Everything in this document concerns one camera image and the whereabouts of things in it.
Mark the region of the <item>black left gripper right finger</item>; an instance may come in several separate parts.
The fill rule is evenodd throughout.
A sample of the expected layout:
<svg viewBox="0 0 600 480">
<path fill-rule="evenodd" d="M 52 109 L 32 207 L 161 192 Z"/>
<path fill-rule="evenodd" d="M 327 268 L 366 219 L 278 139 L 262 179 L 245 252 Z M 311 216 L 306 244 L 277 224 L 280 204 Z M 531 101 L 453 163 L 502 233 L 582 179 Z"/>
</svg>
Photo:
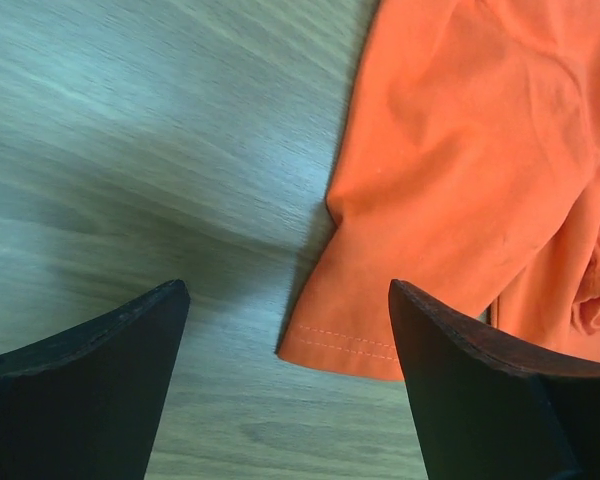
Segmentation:
<svg viewBox="0 0 600 480">
<path fill-rule="evenodd" d="M 389 310 L 431 479 L 600 479 L 600 363 L 393 281 Z"/>
</svg>

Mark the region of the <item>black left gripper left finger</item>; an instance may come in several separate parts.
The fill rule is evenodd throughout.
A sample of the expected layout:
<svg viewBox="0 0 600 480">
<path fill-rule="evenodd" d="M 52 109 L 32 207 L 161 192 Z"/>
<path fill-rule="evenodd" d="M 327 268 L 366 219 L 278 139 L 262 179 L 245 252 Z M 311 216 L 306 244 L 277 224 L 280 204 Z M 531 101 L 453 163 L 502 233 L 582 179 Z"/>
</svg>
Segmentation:
<svg viewBox="0 0 600 480">
<path fill-rule="evenodd" d="M 0 354 L 0 479 L 142 479 L 190 306 L 181 280 Z"/>
</svg>

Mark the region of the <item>orange t shirt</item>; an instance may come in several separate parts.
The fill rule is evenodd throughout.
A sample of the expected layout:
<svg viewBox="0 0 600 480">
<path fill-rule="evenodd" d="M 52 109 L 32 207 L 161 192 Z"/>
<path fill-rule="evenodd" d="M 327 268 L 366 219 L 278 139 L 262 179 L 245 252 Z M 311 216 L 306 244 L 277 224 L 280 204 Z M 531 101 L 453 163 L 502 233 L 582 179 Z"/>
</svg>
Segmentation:
<svg viewBox="0 0 600 480">
<path fill-rule="evenodd" d="M 400 379 L 401 279 L 600 362 L 600 1 L 381 2 L 326 200 L 283 361 Z"/>
</svg>

